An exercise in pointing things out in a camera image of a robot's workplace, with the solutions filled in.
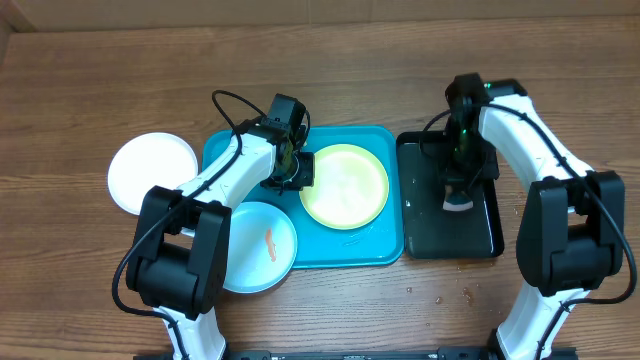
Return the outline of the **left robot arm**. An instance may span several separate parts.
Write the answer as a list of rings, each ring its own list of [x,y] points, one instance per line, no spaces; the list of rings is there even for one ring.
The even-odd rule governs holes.
[[[311,120],[296,98],[275,95],[269,111],[232,124],[226,150],[175,190],[144,196],[131,248],[111,294],[123,312],[159,318],[172,359],[226,359],[214,305],[226,276],[233,211],[256,187],[283,193],[313,184],[314,156],[303,151]]]

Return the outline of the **black rectangular water tray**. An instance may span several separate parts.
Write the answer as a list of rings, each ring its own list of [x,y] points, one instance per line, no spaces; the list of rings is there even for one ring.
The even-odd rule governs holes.
[[[442,209],[445,187],[436,159],[447,148],[442,131],[422,136],[404,132],[396,139],[405,251],[414,259],[494,258],[504,251],[495,181],[471,189],[474,205],[462,212]]]

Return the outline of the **yellow-green plastic plate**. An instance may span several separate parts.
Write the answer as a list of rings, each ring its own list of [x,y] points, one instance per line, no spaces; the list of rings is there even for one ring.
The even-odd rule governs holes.
[[[300,192],[300,200],[315,221],[335,230],[353,230],[383,211],[390,180],[372,152],[335,144],[315,152],[314,160],[313,185]]]

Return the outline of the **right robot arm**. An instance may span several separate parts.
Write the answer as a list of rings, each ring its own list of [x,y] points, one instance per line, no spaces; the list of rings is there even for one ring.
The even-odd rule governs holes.
[[[582,304],[627,300],[638,281],[624,236],[625,186],[613,171],[578,159],[538,116],[514,79],[485,82],[458,75],[445,90],[449,106],[440,160],[443,208],[473,206],[472,188],[494,180],[500,153],[527,192],[516,240],[523,285],[507,318],[494,330],[494,359],[570,359],[552,349],[555,336]]]

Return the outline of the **white plastic plate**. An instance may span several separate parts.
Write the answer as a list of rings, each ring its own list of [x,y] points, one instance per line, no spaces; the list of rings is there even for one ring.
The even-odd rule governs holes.
[[[198,170],[196,154],[186,141],[170,133],[146,133],[117,151],[108,169],[107,185],[121,209],[138,215],[151,188],[175,189],[193,179]]]

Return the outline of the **light blue plastic plate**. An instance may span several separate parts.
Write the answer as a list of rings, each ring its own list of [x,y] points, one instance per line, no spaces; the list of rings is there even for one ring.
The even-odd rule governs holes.
[[[279,208],[241,203],[232,214],[223,287],[239,294],[265,291],[281,282],[297,255],[296,229]]]

